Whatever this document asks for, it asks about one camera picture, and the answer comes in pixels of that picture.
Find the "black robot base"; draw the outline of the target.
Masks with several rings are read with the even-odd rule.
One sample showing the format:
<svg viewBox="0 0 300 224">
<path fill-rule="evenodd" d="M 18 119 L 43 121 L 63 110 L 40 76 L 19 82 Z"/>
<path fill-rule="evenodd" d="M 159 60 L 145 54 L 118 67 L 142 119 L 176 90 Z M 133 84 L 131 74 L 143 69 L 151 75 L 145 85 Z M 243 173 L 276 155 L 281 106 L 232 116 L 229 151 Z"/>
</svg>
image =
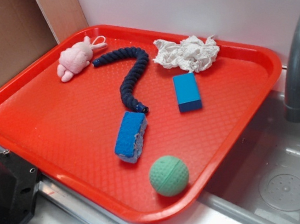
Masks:
<svg viewBox="0 0 300 224">
<path fill-rule="evenodd" d="M 27 224 L 35 214 L 40 173 L 13 152 L 0 153 L 0 224 Z"/>
</svg>

